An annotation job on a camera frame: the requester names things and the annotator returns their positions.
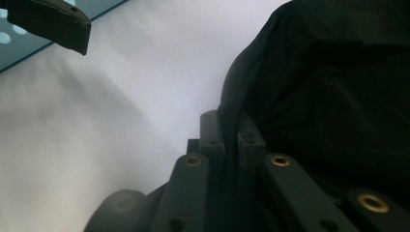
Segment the black fabric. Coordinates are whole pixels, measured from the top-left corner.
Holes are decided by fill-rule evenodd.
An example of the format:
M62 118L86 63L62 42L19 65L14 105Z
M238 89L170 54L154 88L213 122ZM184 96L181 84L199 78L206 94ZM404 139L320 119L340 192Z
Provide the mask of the black fabric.
M233 63L219 107L227 165L239 116L323 183L410 193L410 2L295 0Z

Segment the white wall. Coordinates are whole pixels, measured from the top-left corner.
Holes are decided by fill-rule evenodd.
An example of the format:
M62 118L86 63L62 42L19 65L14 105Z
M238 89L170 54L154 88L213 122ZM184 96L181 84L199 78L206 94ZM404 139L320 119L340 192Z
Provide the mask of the white wall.
M283 0L130 0L0 73L0 231L82 231L118 189L167 181L225 74Z

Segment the black bag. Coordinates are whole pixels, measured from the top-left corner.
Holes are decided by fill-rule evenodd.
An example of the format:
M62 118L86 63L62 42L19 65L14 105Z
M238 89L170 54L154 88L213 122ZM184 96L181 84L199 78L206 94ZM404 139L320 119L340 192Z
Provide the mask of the black bag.
M324 189L376 189L409 209L410 2L295 0L232 65L219 107L230 162L247 113L272 152Z

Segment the brass insert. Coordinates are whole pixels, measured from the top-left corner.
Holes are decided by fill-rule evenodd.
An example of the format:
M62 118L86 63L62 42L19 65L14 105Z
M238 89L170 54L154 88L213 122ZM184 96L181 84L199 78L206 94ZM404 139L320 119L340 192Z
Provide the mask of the brass insert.
M188 157L185 159L185 164L194 167L201 164L201 159L199 157Z
M389 206L380 199L378 196L364 193L358 196L359 203L366 209L379 214L384 214L389 212Z
M271 158L271 163L273 163L276 166L289 166L290 160L285 157L275 156Z

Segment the white dot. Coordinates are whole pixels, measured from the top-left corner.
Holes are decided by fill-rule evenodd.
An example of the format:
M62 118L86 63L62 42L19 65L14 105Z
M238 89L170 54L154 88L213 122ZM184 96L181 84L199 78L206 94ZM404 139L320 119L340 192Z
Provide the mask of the white dot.
M64 0L66 3L75 6L75 0Z
M25 35L25 34L27 34L27 31L26 31L26 30L24 30L24 29L22 29L21 27L16 26L16 25L13 26L13 30L15 30L15 32L18 33L19 35Z
M12 38L9 36L9 34L0 32L0 44L8 44L12 41Z
M7 10L0 9L0 17L6 18L8 14Z

